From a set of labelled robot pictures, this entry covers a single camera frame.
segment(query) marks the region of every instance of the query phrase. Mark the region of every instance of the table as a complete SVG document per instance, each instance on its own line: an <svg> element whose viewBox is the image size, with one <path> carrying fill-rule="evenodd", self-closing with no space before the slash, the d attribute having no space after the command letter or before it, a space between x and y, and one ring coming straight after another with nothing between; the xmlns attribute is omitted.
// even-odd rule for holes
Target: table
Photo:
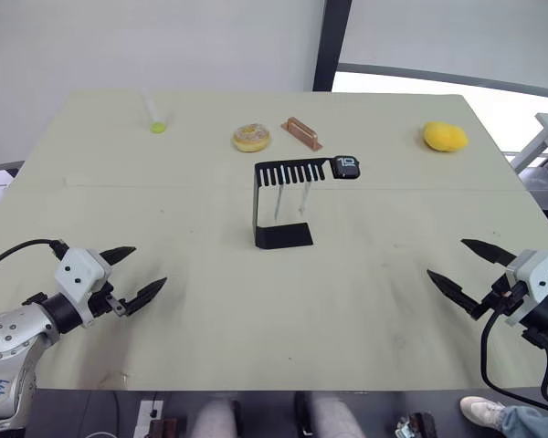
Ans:
<svg viewBox="0 0 548 438"><path fill-rule="evenodd" d="M73 95L0 203L0 251L31 237L99 250L136 245L111 283L121 295L161 277L130 318L107 315L43 357L42 387L128 390L445 390L483 386L474 322L426 269L475 298L501 274L459 239L515 253L548 248L548 223L459 96L159 92L169 115L147 130L130 91ZM313 127L312 152L278 126ZM439 153L428 120L463 127L470 145ZM233 130L273 134L243 154ZM352 154L362 176L313 186L315 245L262 251L251 231L253 163ZM0 265L0 310L54 292L56 260L30 248ZM535 386L543 354L500 324L490 373Z"/></svg>

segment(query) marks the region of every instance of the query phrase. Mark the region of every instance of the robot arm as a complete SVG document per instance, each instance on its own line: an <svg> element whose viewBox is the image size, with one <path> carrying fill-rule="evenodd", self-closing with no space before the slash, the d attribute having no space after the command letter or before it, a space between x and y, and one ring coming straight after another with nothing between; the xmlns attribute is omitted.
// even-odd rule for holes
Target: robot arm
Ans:
<svg viewBox="0 0 548 438"><path fill-rule="evenodd" d="M148 304L166 281L163 278L151 283L132 301L117 300L107 281L111 265L134 247L98 254L83 248L69 249L60 241L53 243L61 259L55 273L59 292L52 297L34 295L21 308L0 314L0 433L26 427L38 361L61 334L79 325L89 327L95 318L111 311L118 316L131 315Z"/></svg>
<svg viewBox="0 0 548 438"><path fill-rule="evenodd" d="M525 327L522 337L534 346L544 349L547 356L547 371L542 383L543 397L548 401L548 251L525 250L515 256L498 246L479 240L463 239L462 243L474 253L491 263L505 266L505 274L492 286L480 303L462 292L462 288L450 279L428 270L428 275L440 291L456 304L464 308L474 319L482 317L489 309L493 310L490 321L481 337L481 375L495 391L528 402L548 410L548 405L525 399L496 387L487 377L487 339L489 331L500 315L514 326L520 323Z"/></svg>

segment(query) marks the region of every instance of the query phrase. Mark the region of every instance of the white shoe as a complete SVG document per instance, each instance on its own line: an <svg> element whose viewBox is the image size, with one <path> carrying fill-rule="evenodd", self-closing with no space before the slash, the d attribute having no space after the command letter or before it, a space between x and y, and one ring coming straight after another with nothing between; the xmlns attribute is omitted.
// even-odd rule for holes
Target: white shoe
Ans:
<svg viewBox="0 0 548 438"><path fill-rule="evenodd" d="M503 409L505 406L501 403L483 397L465 397L460 401L460 410L467 420L496 431L501 431L501 411Z"/></svg>

